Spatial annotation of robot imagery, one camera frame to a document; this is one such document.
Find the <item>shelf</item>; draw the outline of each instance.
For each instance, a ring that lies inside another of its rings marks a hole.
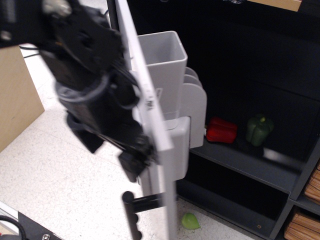
[[[286,9],[298,12],[301,0],[248,0],[249,2],[268,5],[280,9]]]
[[[184,179],[177,181],[177,193],[182,199],[263,238],[269,237],[276,223],[262,214]]]
[[[190,152],[287,194],[293,189],[300,174],[226,144],[209,143],[205,140],[203,146],[193,148]]]
[[[286,240],[284,235],[285,235],[284,231],[281,230],[279,234],[276,236],[275,240]]]
[[[307,210],[307,211],[309,211],[311,213],[320,215],[320,205],[318,205],[318,204],[314,203],[313,201],[309,200],[304,195],[300,195],[299,198],[296,201],[291,200],[291,199],[290,199],[290,201],[294,205],[296,205],[296,206],[298,206],[298,207],[300,207],[300,208],[302,208],[304,210]]]

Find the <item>black cable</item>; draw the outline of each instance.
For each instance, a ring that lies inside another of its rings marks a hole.
[[[2,216],[2,215],[0,215],[0,221],[5,221],[5,222],[8,222],[8,223],[15,225],[19,229],[19,234],[21,235],[21,240],[27,240],[27,236],[26,236],[26,232],[24,230],[24,227],[19,222],[12,219],[11,217]]]
[[[39,50],[37,47],[26,47],[26,46],[19,46],[22,50]]]
[[[23,58],[26,59],[26,58],[30,58],[30,57],[37,56],[37,55],[40,55],[40,53],[31,54],[31,55],[25,56],[25,57],[23,57]]]

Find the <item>green bell pepper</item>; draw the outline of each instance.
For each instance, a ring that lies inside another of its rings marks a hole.
[[[247,123],[245,139],[255,147],[261,146],[274,127],[272,120],[266,118],[263,114],[257,114],[250,118]]]

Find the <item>black bracket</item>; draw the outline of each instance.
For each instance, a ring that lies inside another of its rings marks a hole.
[[[18,221],[6,216],[0,216],[0,220],[14,224],[16,227],[18,227],[20,233],[19,236],[2,235],[0,240],[62,240],[52,231],[36,223],[21,212],[18,212]]]
[[[135,198],[132,192],[126,191],[122,195],[122,201],[129,222],[132,239],[140,240],[142,238],[142,233],[138,230],[137,227],[139,218],[136,213],[163,207],[162,195],[154,194],[150,196]]]

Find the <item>wooden board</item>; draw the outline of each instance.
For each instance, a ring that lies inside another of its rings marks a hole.
[[[320,233],[292,222],[286,228],[284,238],[288,240],[319,240]]]
[[[0,152],[43,112],[19,47],[1,49]]]
[[[317,204],[319,204],[320,202],[320,191],[318,189],[316,189],[314,186],[307,184],[304,194],[312,199],[315,200]]]
[[[309,184],[319,190],[320,193],[320,171],[315,169],[310,177]]]
[[[269,5],[272,7],[277,7],[281,9],[287,9],[291,11],[298,12],[301,0],[248,0],[249,2]]]
[[[320,234],[320,221],[299,211],[294,214],[291,223],[288,225],[289,228],[291,227],[292,223],[301,225]]]

